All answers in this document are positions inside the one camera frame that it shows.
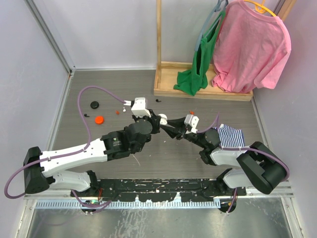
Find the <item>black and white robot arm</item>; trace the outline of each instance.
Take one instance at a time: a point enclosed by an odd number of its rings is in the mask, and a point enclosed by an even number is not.
[[[128,157],[141,152],[145,143],[150,142],[151,134],[163,129],[171,138],[186,139],[200,147],[202,160],[209,165],[230,165],[237,169],[226,170],[219,176],[219,191],[228,188],[254,186],[259,191],[269,194],[285,177],[286,171],[281,165],[266,156],[250,151],[225,151],[220,148],[217,130],[210,128],[197,133],[198,117],[187,115],[184,118],[168,120],[166,115],[155,115],[147,109],[145,98],[125,101],[131,106],[135,123],[123,130],[113,131],[99,139],[91,141],[88,148],[81,153],[63,158],[47,160],[24,170],[25,193],[33,194],[48,188],[73,189],[78,192],[97,190],[99,188],[94,172],[76,173],[70,168],[94,162],[106,162]],[[35,160],[64,155],[83,149],[86,144],[56,150],[40,151],[38,147],[30,148],[24,165]],[[275,156],[262,143],[255,142],[252,148]]]

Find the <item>striped fabric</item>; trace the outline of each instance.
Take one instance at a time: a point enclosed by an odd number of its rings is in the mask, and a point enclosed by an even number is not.
[[[244,137],[241,129],[221,124],[219,136],[222,147],[244,147]]]

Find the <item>pink shirt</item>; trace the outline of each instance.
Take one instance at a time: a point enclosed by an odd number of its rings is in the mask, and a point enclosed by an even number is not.
[[[213,86],[247,93],[275,88],[291,52],[291,39],[279,17],[254,12],[243,0],[230,3],[213,53]]]

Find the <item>orange hanger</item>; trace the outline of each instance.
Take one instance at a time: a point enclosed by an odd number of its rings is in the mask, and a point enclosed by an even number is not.
[[[272,16],[276,16],[274,12],[272,12],[270,9],[264,6],[265,0],[262,1],[262,4],[256,2],[256,1],[250,1],[250,0],[244,0],[250,3],[253,3],[256,6],[256,11],[263,14],[263,13],[270,13]]]

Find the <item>gray wall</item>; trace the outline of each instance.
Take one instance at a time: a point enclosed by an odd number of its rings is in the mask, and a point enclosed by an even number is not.
[[[77,68],[156,67],[156,0],[34,1]],[[162,0],[163,61],[193,60],[197,36],[216,3]],[[270,9],[277,3],[265,1]]]
[[[285,25],[292,53],[274,90],[255,91],[274,152],[290,168],[300,216],[316,237],[317,197],[317,1],[297,1]]]
[[[0,29],[0,236],[10,238],[23,201],[7,199],[4,184],[29,147],[46,149],[67,73],[23,0],[1,1]],[[23,189],[19,174],[9,192]]]

